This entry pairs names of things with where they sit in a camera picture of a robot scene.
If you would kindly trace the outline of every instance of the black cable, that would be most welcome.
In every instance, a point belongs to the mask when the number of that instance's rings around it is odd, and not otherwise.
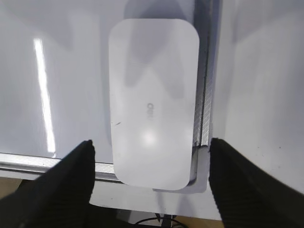
[[[139,225],[139,224],[142,223],[142,222],[153,221],[153,220],[157,220],[157,219],[158,219],[158,218],[146,218],[146,219],[143,219],[143,220],[140,220],[140,221],[136,222],[135,225]],[[181,222],[179,222],[179,221],[177,221],[177,220],[175,220],[175,219],[172,219],[172,218],[164,218],[164,217],[161,217],[161,218],[159,218],[159,219],[170,220],[170,221],[172,221],[172,222],[175,222],[175,223],[181,225],[181,226],[184,227],[184,228],[188,228],[185,224],[183,224],[183,223],[181,223]]]

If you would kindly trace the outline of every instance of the white table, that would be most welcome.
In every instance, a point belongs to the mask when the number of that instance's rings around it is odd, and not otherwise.
[[[213,106],[213,136],[304,193],[304,2],[225,0]],[[0,176],[35,176],[1,171]],[[191,195],[96,182],[91,203],[220,219],[210,188]]]

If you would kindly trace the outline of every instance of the white rounded rectangle box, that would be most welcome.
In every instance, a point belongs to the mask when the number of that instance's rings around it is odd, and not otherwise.
[[[109,37],[114,171],[179,190],[190,178],[199,36],[180,19],[127,19]]]

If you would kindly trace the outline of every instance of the white surface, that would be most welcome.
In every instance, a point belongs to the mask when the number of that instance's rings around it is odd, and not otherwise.
[[[0,152],[112,163],[108,36],[125,18],[192,22],[194,0],[0,0]]]
[[[112,29],[111,136],[123,183],[189,183],[199,46],[195,28],[180,19],[127,19]]]
[[[304,2],[225,0],[222,14],[214,136],[224,138],[256,165],[304,192],[300,100],[304,95]],[[12,175],[28,177],[0,172],[0,176]],[[99,182],[91,202],[219,219],[210,188],[202,194],[185,195]]]

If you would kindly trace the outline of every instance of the ribbed rubber pad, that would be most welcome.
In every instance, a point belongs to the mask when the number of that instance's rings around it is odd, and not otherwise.
[[[95,182],[95,150],[84,141],[55,167],[0,200],[0,227],[82,228]]]
[[[209,182],[226,228],[304,227],[304,196],[223,140],[212,140]]]

